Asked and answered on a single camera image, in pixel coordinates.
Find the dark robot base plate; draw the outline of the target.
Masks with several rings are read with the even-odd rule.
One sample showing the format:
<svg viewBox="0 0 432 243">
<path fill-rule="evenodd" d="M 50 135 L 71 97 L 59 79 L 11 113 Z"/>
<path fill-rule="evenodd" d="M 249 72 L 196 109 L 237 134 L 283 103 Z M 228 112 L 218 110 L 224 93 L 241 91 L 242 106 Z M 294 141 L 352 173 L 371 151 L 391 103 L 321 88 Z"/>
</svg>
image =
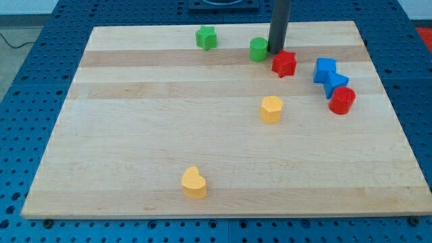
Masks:
<svg viewBox="0 0 432 243">
<path fill-rule="evenodd" d="M 188 11 L 258 10 L 260 0 L 187 0 Z"/>
</svg>

